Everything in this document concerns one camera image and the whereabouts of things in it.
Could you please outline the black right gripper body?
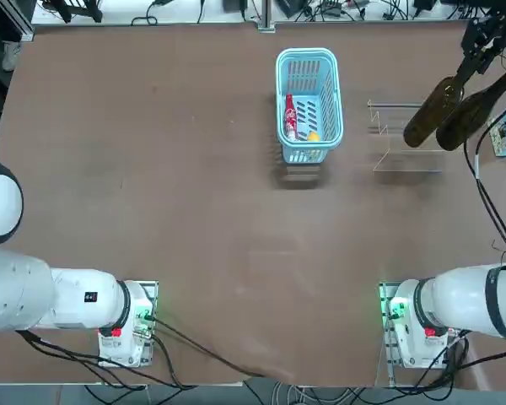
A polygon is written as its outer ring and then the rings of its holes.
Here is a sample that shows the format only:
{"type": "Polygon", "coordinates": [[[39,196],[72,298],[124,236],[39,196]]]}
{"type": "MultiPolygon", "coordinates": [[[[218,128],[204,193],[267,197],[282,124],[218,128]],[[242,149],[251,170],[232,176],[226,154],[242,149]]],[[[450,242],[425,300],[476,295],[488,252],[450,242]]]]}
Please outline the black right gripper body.
{"type": "Polygon", "coordinates": [[[498,55],[506,48],[506,8],[491,8],[468,22],[462,39],[465,56],[498,55]]]}

